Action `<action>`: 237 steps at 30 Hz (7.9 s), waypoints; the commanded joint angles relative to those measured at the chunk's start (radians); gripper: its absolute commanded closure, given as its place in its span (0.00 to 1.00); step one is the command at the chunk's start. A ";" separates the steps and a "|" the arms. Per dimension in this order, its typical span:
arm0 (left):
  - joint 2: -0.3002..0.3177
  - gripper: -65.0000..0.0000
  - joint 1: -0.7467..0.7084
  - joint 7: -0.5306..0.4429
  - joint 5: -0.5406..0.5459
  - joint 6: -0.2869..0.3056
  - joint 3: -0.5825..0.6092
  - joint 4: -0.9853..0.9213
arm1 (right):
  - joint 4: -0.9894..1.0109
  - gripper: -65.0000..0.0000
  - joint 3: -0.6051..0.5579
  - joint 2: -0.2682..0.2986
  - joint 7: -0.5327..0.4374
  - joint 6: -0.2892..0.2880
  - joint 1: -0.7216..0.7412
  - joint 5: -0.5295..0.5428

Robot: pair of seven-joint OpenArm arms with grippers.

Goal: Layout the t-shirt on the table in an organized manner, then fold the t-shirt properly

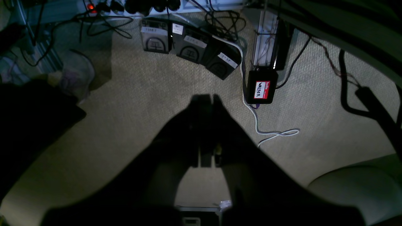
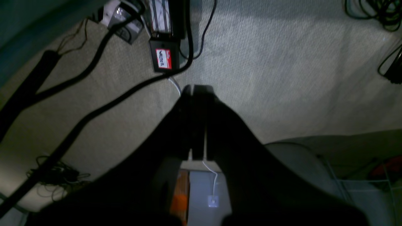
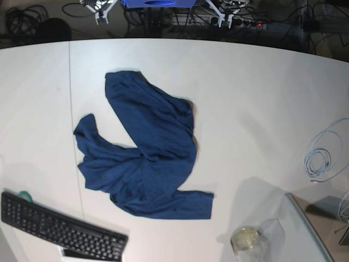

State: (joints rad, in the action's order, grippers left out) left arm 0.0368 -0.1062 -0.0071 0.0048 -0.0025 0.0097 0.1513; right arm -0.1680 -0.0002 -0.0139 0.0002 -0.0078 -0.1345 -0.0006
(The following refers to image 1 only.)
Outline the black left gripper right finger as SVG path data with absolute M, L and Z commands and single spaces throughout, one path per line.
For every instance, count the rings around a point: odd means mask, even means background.
M 232 207 L 223 226 L 364 226 L 361 212 L 308 192 L 288 176 L 250 139 L 213 96 L 213 132 Z

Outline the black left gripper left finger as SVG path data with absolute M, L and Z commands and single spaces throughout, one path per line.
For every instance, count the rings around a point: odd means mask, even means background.
M 195 159 L 196 102 L 169 120 L 149 146 L 104 187 L 49 210 L 42 226 L 180 225 L 178 186 Z

